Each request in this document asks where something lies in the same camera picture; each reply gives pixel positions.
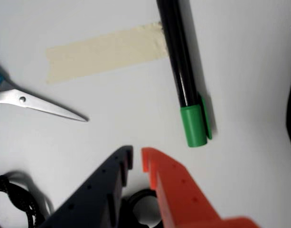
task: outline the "scissor pivot screw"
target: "scissor pivot screw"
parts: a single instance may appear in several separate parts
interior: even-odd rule
[[[26,101],[26,97],[22,96],[22,97],[20,97],[19,100],[20,100],[21,103],[24,103]]]

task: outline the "hole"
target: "hole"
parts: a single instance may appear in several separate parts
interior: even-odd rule
[[[22,96],[22,97],[19,98],[19,100],[20,100],[21,103],[24,103],[26,101],[26,97]]]
[[[75,205],[72,203],[68,205],[68,209],[70,209],[70,210],[74,209],[74,207],[75,207]]]
[[[140,199],[132,211],[139,223],[148,227],[156,227],[161,221],[158,200],[154,196],[145,196]]]

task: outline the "scissors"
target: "scissors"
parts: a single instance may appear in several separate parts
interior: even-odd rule
[[[50,113],[65,118],[86,122],[87,120],[58,105],[42,100],[36,96],[17,89],[10,81],[0,73],[0,104],[16,105],[24,108],[31,108],[45,113]]]

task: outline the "scissor blade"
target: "scissor blade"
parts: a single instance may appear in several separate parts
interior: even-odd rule
[[[59,116],[66,117],[69,119],[87,121],[86,119],[82,118],[81,116],[69,110],[66,110],[60,106],[52,104],[48,101],[44,101],[38,97],[24,93],[17,89],[1,91],[0,104],[16,105],[16,106],[20,106],[24,108],[31,108],[31,109],[39,110],[39,111],[54,114],[54,115],[59,115]]]

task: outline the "orange clamp jaw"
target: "orange clamp jaw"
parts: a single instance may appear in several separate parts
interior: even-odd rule
[[[247,218],[222,220],[187,169],[166,154],[142,148],[142,162],[165,228],[258,228]]]

